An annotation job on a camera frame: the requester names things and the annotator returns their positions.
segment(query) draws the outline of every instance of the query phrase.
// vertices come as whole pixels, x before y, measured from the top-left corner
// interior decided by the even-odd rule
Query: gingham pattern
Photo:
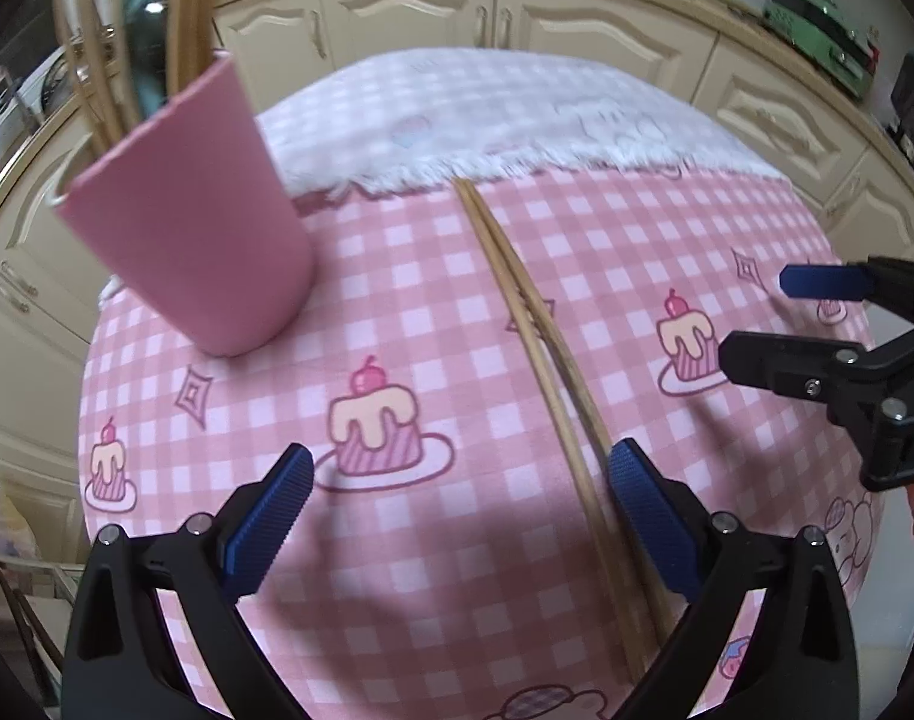
[[[371,193],[542,167],[689,165],[779,177],[695,108],[570,56],[414,49],[372,56],[260,114],[288,194]]]
[[[545,172],[480,187],[569,340],[614,439],[633,436],[705,506],[794,533],[836,496],[858,500],[858,458],[823,408],[724,384],[657,389],[668,358],[655,323],[669,288],[720,338],[757,329],[868,343],[859,307],[834,327],[782,298],[787,262],[831,262],[789,185],[756,176]],[[257,596],[240,610],[281,678],[318,720],[468,718],[535,685],[626,696],[614,615],[573,484],[518,336],[451,189],[359,194],[306,219],[319,277],[300,317],[246,357],[209,359],[129,290],[103,312],[86,364],[81,482],[113,417],[137,486],[128,533],[216,511],[288,442],[333,448],[327,407],[371,354],[449,437],[451,469],[402,490],[314,490]],[[734,250],[761,286],[737,278]],[[187,367],[214,378],[205,424],[175,401]],[[602,485],[595,461],[588,466]],[[876,521],[879,504],[874,503]],[[866,563],[847,584],[857,591]],[[636,613],[639,599],[628,598]],[[188,678],[220,707],[172,598]],[[733,637],[756,613],[748,603]],[[716,678],[706,702],[727,688]]]

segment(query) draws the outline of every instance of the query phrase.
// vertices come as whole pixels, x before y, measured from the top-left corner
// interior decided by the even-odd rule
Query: blue rubber tip
[[[609,460],[609,483],[638,538],[654,562],[663,584],[689,603],[700,597],[699,552],[686,524],[662,493],[635,445],[622,440]]]
[[[858,265],[788,265],[780,288],[787,298],[855,301],[870,295],[873,279]]]
[[[314,460],[295,445],[224,548],[224,593],[235,601],[257,592],[314,485]]]

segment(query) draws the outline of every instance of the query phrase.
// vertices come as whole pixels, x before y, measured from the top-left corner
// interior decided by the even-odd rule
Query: metal bolt
[[[823,535],[823,531],[816,525],[804,526],[804,538],[812,547],[819,547],[826,541],[826,537]]]
[[[184,527],[194,536],[200,536],[201,533],[206,533],[211,529],[212,523],[214,523],[214,518],[210,514],[200,512],[199,514],[191,514]]]
[[[907,404],[897,397],[888,397],[883,399],[883,403],[880,404],[880,410],[882,410],[884,416],[895,422],[900,422],[907,415]]]
[[[105,546],[113,544],[118,538],[120,538],[119,525],[105,525],[97,533],[97,541],[100,541]]]
[[[730,512],[715,512],[710,517],[710,524],[720,533],[733,533],[740,527],[739,520]]]

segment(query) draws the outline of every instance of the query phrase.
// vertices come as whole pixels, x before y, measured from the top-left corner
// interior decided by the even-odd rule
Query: cream cabinet door
[[[499,49],[594,59],[690,101],[715,33],[636,0],[497,0]]]
[[[820,224],[844,261],[914,259],[914,194],[875,151],[864,155],[826,204]]]
[[[334,69],[321,0],[241,0],[214,18],[254,112]]]
[[[0,274],[0,459],[76,482],[88,345]]]
[[[27,520],[43,560],[79,562],[86,555],[77,481],[54,479],[0,460],[0,490]]]
[[[48,206],[60,168],[88,127],[75,114],[47,142],[0,208],[0,272],[22,300],[89,341],[108,271]]]
[[[780,68],[724,38],[693,104],[782,170],[820,204],[867,144]]]
[[[337,67],[399,49],[489,42],[494,0],[323,0]]]

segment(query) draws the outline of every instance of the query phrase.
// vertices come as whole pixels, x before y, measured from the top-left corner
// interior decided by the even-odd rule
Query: table
[[[832,261],[789,184],[550,170],[481,191],[614,437],[635,437],[710,511],[748,527],[828,527],[855,595],[881,507],[860,488],[849,439],[823,408],[727,384],[705,335],[868,341],[859,308],[780,294],[786,262]],[[459,200],[353,194],[305,221],[314,292],[249,355],[206,357],[129,290],[110,300],[81,403],[91,535],[214,512],[297,440],[316,488],[239,608],[312,716],[512,720],[568,702],[588,720],[612,712],[629,683],[590,537]],[[703,355],[684,355],[686,343]],[[641,599],[627,602],[642,613]],[[726,691],[758,603],[748,599],[708,702]],[[173,599],[164,611],[190,683],[220,707]]]

